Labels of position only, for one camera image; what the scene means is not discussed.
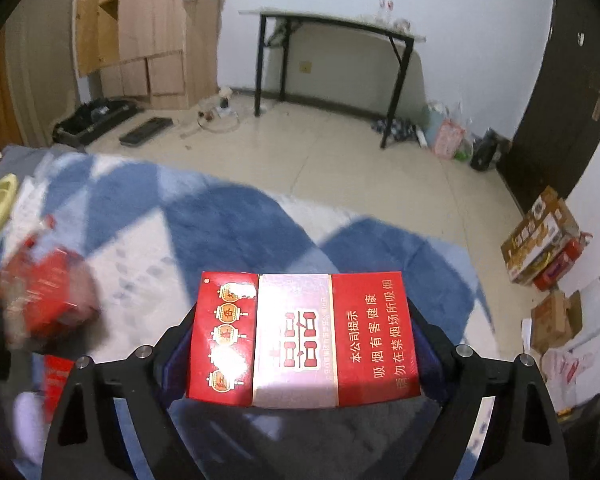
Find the red packet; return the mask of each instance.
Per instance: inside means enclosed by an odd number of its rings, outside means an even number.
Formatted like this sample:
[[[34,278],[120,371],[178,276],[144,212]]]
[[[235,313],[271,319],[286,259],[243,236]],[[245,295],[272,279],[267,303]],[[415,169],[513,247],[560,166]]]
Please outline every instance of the red packet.
[[[69,332],[94,317],[100,307],[83,258],[62,248],[31,267],[28,293],[24,321],[29,334],[42,340]]]
[[[44,362],[45,377],[42,387],[45,393],[45,420],[46,422],[51,422],[74,362],[52,355],[45,355]]]
[[[203,273],[190,398],[305,409],[419,394],[399,272]]]

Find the white tabletop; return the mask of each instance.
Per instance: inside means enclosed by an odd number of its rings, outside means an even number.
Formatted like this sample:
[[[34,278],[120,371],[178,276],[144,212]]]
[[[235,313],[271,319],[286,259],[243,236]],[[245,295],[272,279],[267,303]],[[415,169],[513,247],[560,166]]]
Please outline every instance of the white tabletop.
[[[288,9],[277,9],[275,7],[261,7],[259,9],[251,10],[239,10],[239,14],[273,14],[274,17],[289,16],[290,18],[318,18],[323,20],[337,20],[339,22],[351,23],[352,25],[368,25],[369,27],[377,28],[386,32],[392,32],[394,34],[400,34],[407,38],[413,38],[414,43],[423,43],[427,41],[425,36],[418,36],[417,34],[405,33],[400,28],[393,27],[387,23],[379,23],[374,20],[373,16],[369,16],[365,19],[364,16],[352,18],[350,16],[338,16],[336,14],[323,14],[321,12],[305,12],[304,10],[288,10]]]

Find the electrical outlet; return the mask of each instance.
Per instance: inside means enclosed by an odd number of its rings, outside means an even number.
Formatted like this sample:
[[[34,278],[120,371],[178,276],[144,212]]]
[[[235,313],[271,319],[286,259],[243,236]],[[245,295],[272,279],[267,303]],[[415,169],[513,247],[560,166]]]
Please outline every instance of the electrical outlet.
[[[300,72],[303,74],[311,73],[311,61],[301,61],[300,62]]]

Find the plastic bag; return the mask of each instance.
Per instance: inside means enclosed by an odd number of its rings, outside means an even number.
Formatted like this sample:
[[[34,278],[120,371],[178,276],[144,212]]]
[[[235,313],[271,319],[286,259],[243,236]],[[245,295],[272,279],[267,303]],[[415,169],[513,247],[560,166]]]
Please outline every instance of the plastic bag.
[[[431,102],[425,109],[424,129],[427,145],[440,158],[453,158],[464,139],[470,121],[462,119],[462,106],[451,110],[439,102]]]
[[[468,132],[464,135],[464,138],[460,141],[460,145],[456,150],[454,159],[459,162],[468,162],[474,156],[474,144],[470,140],[471,134]]]
[[[0,270],[0,302],[7,344],[44,344],[92,319],[100,310],[95,281],[84,259],[55,246],[46,234],[52,217],[29,235]]]
[[[574,357],[562,349],[549,348],[542,356],[540,369],[546,377],[546,387],[556,412],[576,405],[578,376],[591,368],[595,357],[592,353]]]

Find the pink bag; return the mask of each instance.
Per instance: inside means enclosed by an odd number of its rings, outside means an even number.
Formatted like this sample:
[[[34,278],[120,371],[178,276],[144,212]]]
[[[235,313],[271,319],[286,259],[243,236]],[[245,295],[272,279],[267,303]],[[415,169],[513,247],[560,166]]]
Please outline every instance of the pink bag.
[[[465,129],[451,119],[445,119],[440,125],[436,142],[433,145],[433,153],[447,160],[454,158],[456,151],[464,139]]]

